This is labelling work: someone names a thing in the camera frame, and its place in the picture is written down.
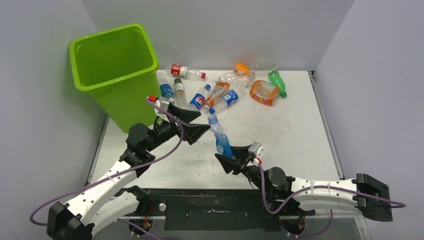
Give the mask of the blue label crushed water bottle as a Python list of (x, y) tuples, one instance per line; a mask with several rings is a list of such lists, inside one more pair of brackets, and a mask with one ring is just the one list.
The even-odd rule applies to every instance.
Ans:
[(218, 117), (216, 114), (211, 114), (207, 117), (208, 124), (210, 125), (210, 130), (213, 132), (216, 140), (216, 150), (219, 154), (234, 158), (235, 155), (231, 149), (229, 139), (219, 123)]

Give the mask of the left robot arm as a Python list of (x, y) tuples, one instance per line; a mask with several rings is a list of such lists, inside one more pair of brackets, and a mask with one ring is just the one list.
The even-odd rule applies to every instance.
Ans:
[[(126, 149), (114, 165), (97, 181), (77, 190), (66, 203), (55, 202), (48, 211), (46, 233), (53, 240), (91, 240), (99, 231), (121, 217), (144, 215), (150, 207), (149, 195), (138, 186), (125, 186), (140, 177), (150, 165), (167, 158), (186, 141), (195, 143), (211, 127), (193, 124), (201, 114), (176, 106), (151, 105), (160, 123), (149, 128), (143, 123), (130, 127)], [(161, 157), (152, 151), (178, 136), (177, 145)]]

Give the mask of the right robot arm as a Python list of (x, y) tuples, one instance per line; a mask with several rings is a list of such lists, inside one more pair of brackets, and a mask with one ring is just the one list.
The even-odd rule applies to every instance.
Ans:
[(215, 154), (226, 174), (244, 175), (261, 191), (262, 204), (270, 215), (283, 211), (309, 214), (315, 210), (341, 210), (362, 214), (378, 222), (393, 221), (395, 203), (390, 199), (388, 185), (358, 173), (344, 180), (313, 180), (287, 176), (282, 168), (264, 169), (263, 147), (255, 142), (244, 147), (232, 146), (233, 156)]

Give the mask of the blue label bottle near bin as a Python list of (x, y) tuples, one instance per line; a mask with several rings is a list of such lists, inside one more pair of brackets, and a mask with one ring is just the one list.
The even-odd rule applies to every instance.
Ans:
[(174, 94), (174, 91), (173, 91), (171, 85), (167, 81), (166, 77), (160, 72), (157, 72), (156, 76), (157, 76), (158, 85), (159, 85), (159, 88), (160, 88), (161, 95), (164, 98), (167, 98), (170, 103), (174, 104), (175, 103), (175, 94)]

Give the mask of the green plastic bin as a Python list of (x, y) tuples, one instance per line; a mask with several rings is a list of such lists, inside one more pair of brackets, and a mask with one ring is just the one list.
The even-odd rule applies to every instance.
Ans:
[(124, 133), (134, 124), (153, 124), (156, 114), (146, 98), (161, 94), (160, 64), (141, 24), (76, 38), (69, 56), (76, 89), (91, 95)]

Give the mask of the pepsi bottle centre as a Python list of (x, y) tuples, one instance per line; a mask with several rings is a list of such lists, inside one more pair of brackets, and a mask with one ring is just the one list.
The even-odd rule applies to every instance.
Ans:
[(210, 96), (211, 86), (206, 84), (201, 87), (191, 99), (191, 101), (185, 107), (186, 110), (189, 111), (198, 111), (201, 106), (205, 103), (206, 99)]

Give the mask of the green cap white label bottle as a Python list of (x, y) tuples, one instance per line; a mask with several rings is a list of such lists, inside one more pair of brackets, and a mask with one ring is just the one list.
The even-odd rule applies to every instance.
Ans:
[(182, 80), (180, 78), (174, 79), (174, 97), (175, 97), (175, 104), (179, 108), (184, 108), (187, 105), (186, 100), (186, 92), (184, 85), (182, 83)]

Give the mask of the orange label slim bottle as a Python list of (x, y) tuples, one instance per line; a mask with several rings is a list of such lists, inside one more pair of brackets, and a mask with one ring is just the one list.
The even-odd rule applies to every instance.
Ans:
[(205, 100), (201, 107), (202, 113), (209, 113), (209, 109), (215, 106), (216, 100), (227, 92), (229, 88), (230, 84), (228, 82), (220, 81), (216, 83), (214, 88), (211, 90), (209, 97)]

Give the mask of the red label clear bottle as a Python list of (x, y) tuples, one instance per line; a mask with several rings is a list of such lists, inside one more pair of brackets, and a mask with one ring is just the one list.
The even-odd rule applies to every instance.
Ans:
[(165, 68), (167, 74), (187, 80), (204, 81), (206, 73), (185, 65), (172, 64)]

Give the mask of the clear crushed bottle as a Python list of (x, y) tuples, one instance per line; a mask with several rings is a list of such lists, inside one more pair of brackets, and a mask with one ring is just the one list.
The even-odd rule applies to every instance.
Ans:
[(234, 72), (227, 72), (222, 75), (220, 75), (215, 82), (226, 82), (230, 85), (241, 85), (245, 86), (254, 81), (254, 76), (251, 74), (248, 75), (238, 75)]

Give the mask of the crushed orange tea bottle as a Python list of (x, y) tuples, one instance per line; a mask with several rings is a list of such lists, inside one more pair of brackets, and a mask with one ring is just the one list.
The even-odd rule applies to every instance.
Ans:
[(278, 86), (264, 80), (256, 80), (249, 91), (250, 97), (265, 106), (274, 106), (280, 98), (281, 90)]

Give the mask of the orange bottle at back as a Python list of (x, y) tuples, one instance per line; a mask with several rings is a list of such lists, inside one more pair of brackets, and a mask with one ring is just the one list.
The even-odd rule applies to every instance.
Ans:
[(237, 62), (233, 68), (233, 72), (241, 77), (253, 77), (254, 72), (244, 63)]

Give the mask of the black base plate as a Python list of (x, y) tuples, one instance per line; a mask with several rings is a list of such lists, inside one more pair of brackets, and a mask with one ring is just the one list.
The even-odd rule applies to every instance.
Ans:
[(243, 231), (262, 229), (280, 231), (281, 218), (299, 223), (315, 211), (304, 211), (291, 200), (282, 210), (270, 215), (258, 189), (137, 189), (120, 190), (116, 196), (136, 195), (137, 207), (130, 217), (163, 217), (166, 231)]

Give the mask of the clear bottle at wall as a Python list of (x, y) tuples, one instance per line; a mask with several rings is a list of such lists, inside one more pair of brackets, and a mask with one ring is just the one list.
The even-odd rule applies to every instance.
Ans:
[(278, 65), (272, 60), (258, 60), (254, 64), (255, 71), (274, 71), (278, 70)]

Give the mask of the aluminium table edge rail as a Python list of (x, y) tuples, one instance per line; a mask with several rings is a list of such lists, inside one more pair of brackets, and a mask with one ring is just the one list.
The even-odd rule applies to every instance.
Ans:
[(317, 89), (317, 86), (316, 86), (314, 71), (308, 71), (307, 74), (309, 76), (309, 80), (310, 80), (310, 83), (311, 83), (311, 86), (312, 86), (312, 89), (313, 89), (313, 92), (314, 92), (314, 95), (315, 95), (315, 99), (316, 99), (318, 109), (319, 109), (319, 112), (320, 112), (320, 115), (321, 115), (321, 119), (322, 119), (322, 122), (323, 122), (323, 126), (324, 126), (324, 129), (325, 129), (325, 133), (326, 133), (326, 136), (327, 136), (328, 144), (329, 144), (330, 151), (331, 151), (331, 154), (332, 154), (332, 157), (333, 157), (333, 160), (334, 160), (334, 164), (335, 164), (335, 167), (336, 167), (338, 177), (340, 179), (344, 179), (345, 175), (344, 175), (341, 163), (340, 163), (340, 159), (339, 159), (339, 156), (338, 156), (338, 153), (337, 153), (335, 142), (334, 142), (334, 139), (333, 139), (333, 136), (332, 136), (332, 133), (331, 133), (325, 112), (324, 112), (324, 108), (323, 108), (323, 105), (321, 103), (320, 95), (319, 95), (319, 92), (318, 92), (318, 89)]

